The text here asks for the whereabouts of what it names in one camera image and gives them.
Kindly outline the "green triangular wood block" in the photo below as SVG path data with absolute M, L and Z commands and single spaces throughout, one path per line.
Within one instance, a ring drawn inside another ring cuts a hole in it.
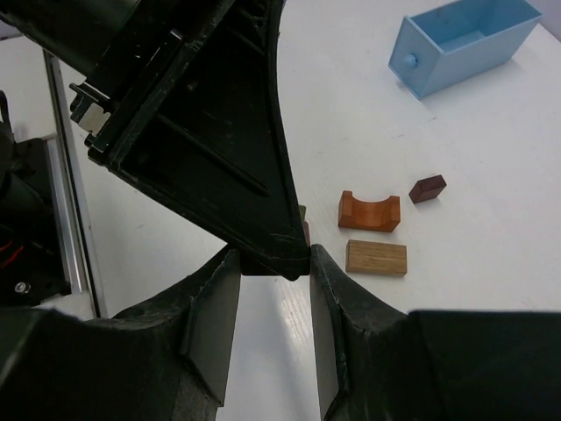
M 299 212 L 300 212 L 301 220 L 305 221 L 306 220 L 307 207 L 305 205 L 300 205 L 299 206 Z

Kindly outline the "dark brown small block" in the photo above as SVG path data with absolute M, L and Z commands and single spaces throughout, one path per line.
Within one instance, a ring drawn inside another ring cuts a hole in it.
M 412 203 L 422 203 L 437 198 L 446 187 L 447 183 L 444 177 L 442 175 L 434 175 L 418 180 L 408 196 Z

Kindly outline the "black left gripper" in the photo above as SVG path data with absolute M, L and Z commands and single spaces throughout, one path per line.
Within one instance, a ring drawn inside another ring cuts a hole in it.
M 2 1 L 87 79 L 89 158 L 240 251 L 300 226 L 278 98 L 281 1 Z

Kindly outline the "reddish brown cube block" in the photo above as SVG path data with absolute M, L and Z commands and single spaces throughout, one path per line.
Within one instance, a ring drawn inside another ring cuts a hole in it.
M 307 221 L 301 221 L 296 232 L 268 233 L 262 246 L 240 251 L 243 275 L 278 275 L 294 281 L 310 271 L 310 232 Z

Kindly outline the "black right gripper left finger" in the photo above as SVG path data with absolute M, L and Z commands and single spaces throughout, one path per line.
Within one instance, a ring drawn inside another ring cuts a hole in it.
M 213 420 L 225 400 L 240 290 L 226 247 L 113 318 L 1 312 L 4 420 Z

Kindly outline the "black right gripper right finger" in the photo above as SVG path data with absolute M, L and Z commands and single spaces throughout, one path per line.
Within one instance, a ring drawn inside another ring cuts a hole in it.
M 557 420 L 556 312 L 403 313 L 311 248 L 310 302 L 324 420 Z

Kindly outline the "blue wooden drawer box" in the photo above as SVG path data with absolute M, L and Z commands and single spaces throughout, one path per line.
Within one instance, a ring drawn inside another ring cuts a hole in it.
M 418 98 L 509 61 L 542 13 L 526 1 L 455 1 L 406 16 L 388 63 Z

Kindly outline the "light oak rectangular block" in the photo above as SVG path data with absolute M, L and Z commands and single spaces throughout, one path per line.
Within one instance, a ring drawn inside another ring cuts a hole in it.
M 357 274 L 404 276 L 408 272 L 407 247 L 350 239 L 346 245 L 345 269 Z

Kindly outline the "orange arch wood block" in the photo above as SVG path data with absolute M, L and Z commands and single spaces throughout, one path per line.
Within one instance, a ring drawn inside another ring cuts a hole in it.
M 390 196 L 383 201 L 364 202 L 350 190 L 344 190 L 339 200 L 339 228 L 373 232 L 393 232 L 401 222 L 401 200 Z

